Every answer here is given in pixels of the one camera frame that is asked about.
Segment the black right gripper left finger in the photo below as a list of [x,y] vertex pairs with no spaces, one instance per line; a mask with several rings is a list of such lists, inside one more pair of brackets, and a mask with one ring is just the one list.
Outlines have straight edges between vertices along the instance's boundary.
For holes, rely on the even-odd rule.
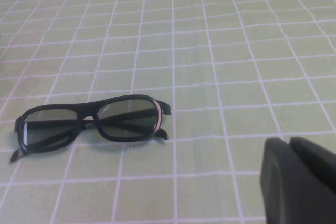
[[335,223],[335,193],[280,138],[268,138],[260,172],[266,223]]

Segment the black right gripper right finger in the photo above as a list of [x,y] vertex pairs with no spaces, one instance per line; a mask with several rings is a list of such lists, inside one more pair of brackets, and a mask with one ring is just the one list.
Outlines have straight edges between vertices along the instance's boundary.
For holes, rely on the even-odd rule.
[[335,193],[335,153],[303,137],[292,137],[289,145],[314,177]]

